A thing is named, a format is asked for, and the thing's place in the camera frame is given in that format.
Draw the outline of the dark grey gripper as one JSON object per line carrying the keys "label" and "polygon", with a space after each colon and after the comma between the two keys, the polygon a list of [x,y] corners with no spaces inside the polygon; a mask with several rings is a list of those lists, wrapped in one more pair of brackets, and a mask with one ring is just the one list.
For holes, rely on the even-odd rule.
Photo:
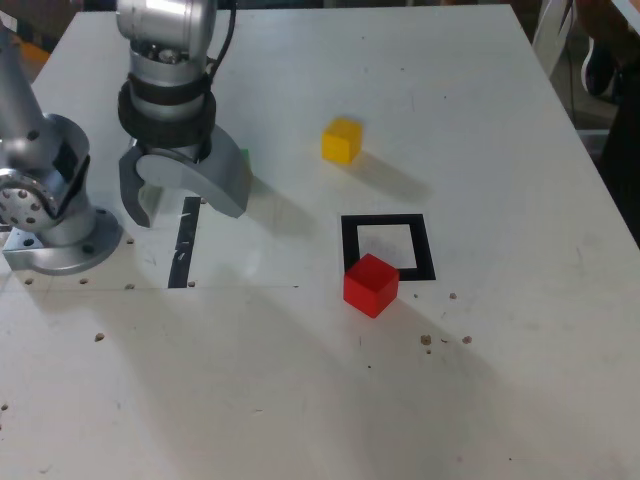
{"label": "dark grey gripper", "polygon": [[220,126],[214,127],[210,140],[173,148],[153,147],[136,141],[121,157],[121,200],[138,226],[149,228],[151,225],[139,200],[145,182],[155,187],[192,192],[232,218],[244,214],[250,194],[249,163],[236,142]]}

